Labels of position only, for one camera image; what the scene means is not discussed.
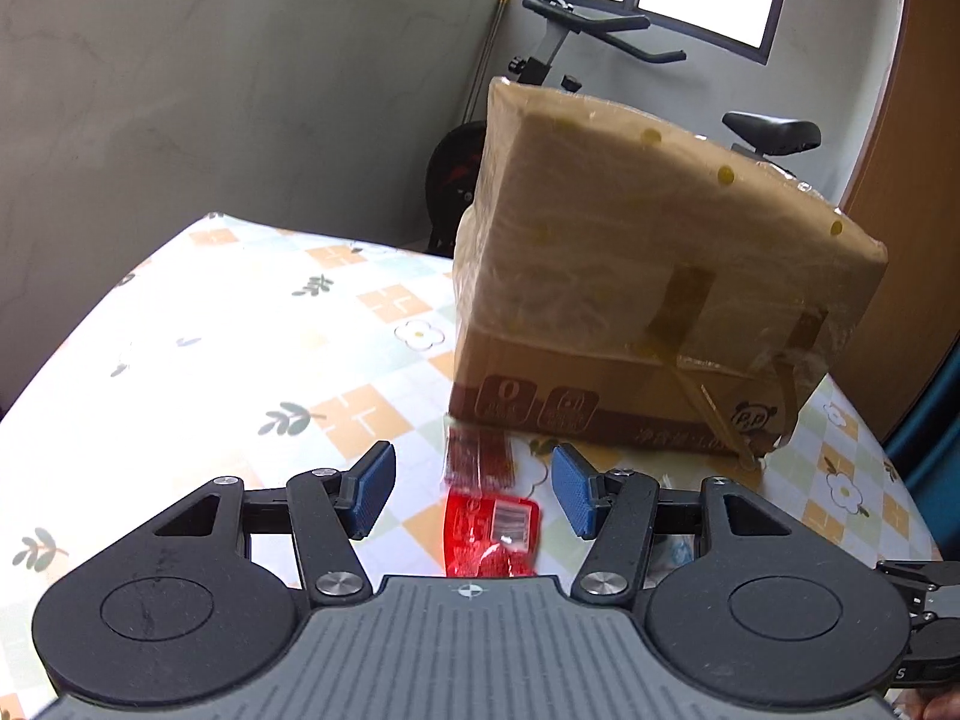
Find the exercise bike seat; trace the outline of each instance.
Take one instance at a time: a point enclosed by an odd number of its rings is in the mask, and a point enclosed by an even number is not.
[[[730,111],[723,123],[757,150],[757,154],[784,157],[820,145],[820,128],[801,119],[778,119],[758,113]]]

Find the barcode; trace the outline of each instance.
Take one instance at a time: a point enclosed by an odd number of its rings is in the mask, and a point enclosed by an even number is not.
[[[491,541],[499,541],[515,552],[527,551],[530,509],[515,503],[494,501]]]

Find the hand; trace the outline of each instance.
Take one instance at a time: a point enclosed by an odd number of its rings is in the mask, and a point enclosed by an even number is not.
[[[913,720],[960,720],[960,688],[946,693],[904,690],[896,700]]]

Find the table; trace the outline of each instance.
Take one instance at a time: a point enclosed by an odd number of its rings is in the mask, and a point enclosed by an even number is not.
[[[390,440],[397,485],[357,552],[374,586],[385,573],[442,573],[450,268],[211,213],[106,295],[0,422],[0,709],[29,717],[54,696],[30,637],[47,586],[215,476],[282,487],[307,469],[345,469],[375,439]],[[510,435],[520,494],[544,478],[546,458],[531,451],[544,438]],[[937,556],[894,467],[829,377],[789,445],[759,470],[580,450],[597,469],[634,467],[666,487],[730,476],[868,565]],[[536,570],[569,586],[589,545],[549,484],[533,497],[542,510]],[[296,584],[288,536],[258,536],[253,552]],[[655,568],[688,558],[674,541]]]

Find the panda logo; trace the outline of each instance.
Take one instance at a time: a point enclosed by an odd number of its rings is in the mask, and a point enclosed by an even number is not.
[[[733,411],[733,427],[738,433],[746,436],[762,430],[771,416],[776,414],[776,406],[765,406],[762,403],[738,403]]]

